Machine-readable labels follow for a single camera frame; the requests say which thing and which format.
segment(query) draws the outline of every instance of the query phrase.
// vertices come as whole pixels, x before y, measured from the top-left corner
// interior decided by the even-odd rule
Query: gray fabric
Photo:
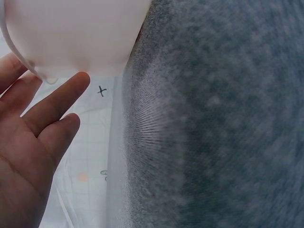
[[[152,3],[117,82],[109,227],[304,227],[303,31],[302,0]]]

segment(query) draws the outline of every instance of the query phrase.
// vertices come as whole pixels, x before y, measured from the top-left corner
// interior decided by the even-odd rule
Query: white surface
[[[0,56],[9,53],[0,36]],[[32,105],[54,91],[43,83]],[[102,97],[99,86],[107,89]],[[79,114],[81,126],[54,176],[40,228],[105,228],[106,181],[113,82],[93,78],[80,100],[70,109]]]
[[[17,50],[42,78],[121,75],[151,0],[7,0]]]

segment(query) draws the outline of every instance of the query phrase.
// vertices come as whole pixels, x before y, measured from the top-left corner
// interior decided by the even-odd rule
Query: finger
[[[20,60],[10,53],[0,59],[0,95],[10,87],[21,75],[27,71],[27,68]]]
[[[51,95],[32,107],[23,119],[36,137],[50,124],[60,120],[90,83],[86,73],[78,73]]]
[[[79,117],[69,114],[60,121],[46,127],[38,139],[53,159],[55,168],[67,151],[80,126]]]
[[[29,72],[19,78],[0,98],[0,101],[5,103],[10,113],[21,115],[33,100],[41,84],[42,81]]]

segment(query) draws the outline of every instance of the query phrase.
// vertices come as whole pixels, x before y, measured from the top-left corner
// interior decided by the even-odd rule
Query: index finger
[[[33,134],[39,134],[50,124],[60,120],[90,84],[88,74],[80,72],[51,95],[33,106],[22,118]]]
[[[0,95],[26,71],[27,68],[13,53],[2,57],[0,59]]]

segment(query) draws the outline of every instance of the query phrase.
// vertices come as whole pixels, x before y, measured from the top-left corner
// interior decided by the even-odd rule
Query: white cup
[[[10,49],[37,76],[121,75],[151,0],[0,0]]]

